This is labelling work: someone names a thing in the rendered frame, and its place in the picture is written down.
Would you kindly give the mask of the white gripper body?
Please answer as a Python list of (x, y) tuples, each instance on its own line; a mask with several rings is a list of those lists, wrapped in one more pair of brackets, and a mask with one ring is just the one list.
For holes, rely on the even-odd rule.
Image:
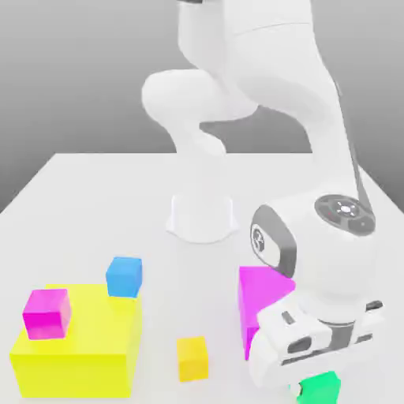
[(384, 334), (384, 316), (368, 315), (365, 325), (353, 335), (348, 347), (318, 350), (286, 357), (277, 353), (262, 332), (257, 332), (249, 355), (249, 373), (254, 384), (269, 389), (298, 383), (325, 372), (342, 371), (379, 355)]

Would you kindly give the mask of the small green cube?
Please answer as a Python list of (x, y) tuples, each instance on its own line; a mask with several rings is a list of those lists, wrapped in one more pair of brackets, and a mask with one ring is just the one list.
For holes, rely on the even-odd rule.
[(335, 372), (325, 372), (288, 386), (297, 404), (337, 404), (341, 380)]

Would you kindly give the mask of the small orange cube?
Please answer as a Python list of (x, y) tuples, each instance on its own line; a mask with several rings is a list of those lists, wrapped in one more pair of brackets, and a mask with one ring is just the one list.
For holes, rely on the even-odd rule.
[(208, 378), (208, 349), (204, 336), (177, 339), (177, 357), (181, 382)]

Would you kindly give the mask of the small blue cube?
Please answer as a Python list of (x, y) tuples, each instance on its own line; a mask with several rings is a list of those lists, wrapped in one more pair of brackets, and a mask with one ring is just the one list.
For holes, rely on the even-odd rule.
[(115, 257), (106, 272), (107, 290), (111, 297), (136, 298), (143, 281), (141, 258)]

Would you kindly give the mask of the small magenta cube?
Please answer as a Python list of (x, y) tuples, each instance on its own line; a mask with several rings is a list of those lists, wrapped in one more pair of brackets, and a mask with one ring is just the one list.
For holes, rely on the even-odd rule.
[(71, 315), (66, 288), (33, 290), (22, 314), (30, 340), (65, 338)]

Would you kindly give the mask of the large magenta box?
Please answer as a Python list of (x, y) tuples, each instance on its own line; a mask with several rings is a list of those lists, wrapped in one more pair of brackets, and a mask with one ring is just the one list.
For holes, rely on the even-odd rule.
[(294, 280), (271, 267), (239, 267), (238, 311), (246, 361), (249, 359), (253, 337), (260, 328), (257, 313), (284, 298), (295, 286)]

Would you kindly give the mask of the large yellow box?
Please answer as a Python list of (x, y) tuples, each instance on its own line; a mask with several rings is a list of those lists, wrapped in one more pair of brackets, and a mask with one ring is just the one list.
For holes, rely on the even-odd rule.
[(104, 284), (66, 284), (67, 336), (31, 340), (9, 353), (24, 398), (128, 398), (142, 332), (141, 299), (111, 297)]

